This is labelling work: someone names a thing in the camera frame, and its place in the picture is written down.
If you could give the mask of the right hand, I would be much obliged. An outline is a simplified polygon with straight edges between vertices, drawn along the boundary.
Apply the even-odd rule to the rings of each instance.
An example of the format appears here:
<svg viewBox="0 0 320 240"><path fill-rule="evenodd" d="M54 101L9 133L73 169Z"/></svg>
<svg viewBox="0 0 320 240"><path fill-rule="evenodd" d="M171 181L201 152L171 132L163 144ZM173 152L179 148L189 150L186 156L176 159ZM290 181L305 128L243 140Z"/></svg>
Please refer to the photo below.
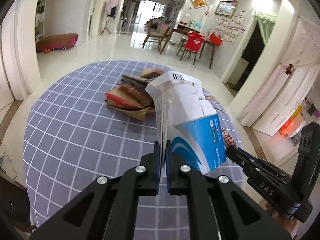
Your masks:
<svg viewBox="0 0 320 240"><path fill-rule="evenodd" d="M292 239L297 238L297 231L300 225L299 220L296 218L284 218L277 211L274 211L269 203L265 204L265 208L265 211L291 235Z"/></svg>

